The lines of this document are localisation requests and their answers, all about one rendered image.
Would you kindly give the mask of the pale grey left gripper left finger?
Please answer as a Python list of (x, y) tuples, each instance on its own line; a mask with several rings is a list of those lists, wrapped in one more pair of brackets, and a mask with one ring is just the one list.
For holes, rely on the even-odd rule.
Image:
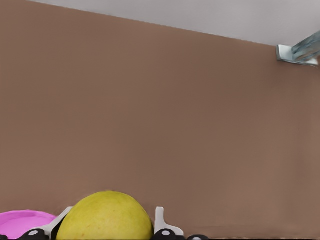
[(58, 215), (51, 223), (32, 228), (24, 233), (21, 240), (55, 240), (58, 234), (58, 228), (71, 211), (73, 207), (67, 207), (60, 215)]

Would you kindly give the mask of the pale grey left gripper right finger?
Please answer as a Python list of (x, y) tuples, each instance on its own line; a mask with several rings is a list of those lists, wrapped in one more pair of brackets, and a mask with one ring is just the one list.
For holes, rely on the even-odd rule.
[(164, 208), (157, 206), (155, 209), (153, 240), (183, 240), (184, 232), (176, 226), (165, 222)]

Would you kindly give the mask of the yellow-green apple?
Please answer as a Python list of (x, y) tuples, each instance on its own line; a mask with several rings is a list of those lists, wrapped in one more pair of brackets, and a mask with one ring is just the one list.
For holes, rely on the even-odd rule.
[(130, 195), (101, 191), (80, 200), (66, 215), (56, 240), (150, 240), (151, 218)]

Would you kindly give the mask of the pink plate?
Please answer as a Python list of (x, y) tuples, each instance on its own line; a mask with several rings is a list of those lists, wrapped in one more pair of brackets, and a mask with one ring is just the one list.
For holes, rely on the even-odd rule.
[(50, 224), (55, 215), (35, 210), (13, 210), (0, 213), (0, 235), (18, 239), (32, 228)]

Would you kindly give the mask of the silver frame post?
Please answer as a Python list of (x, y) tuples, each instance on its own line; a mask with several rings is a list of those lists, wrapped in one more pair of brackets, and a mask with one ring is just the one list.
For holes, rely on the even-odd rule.
[(281, 62), (304, 66), (319, 66), (320, 30), (294, 46), (277, 45), (276, 59)]

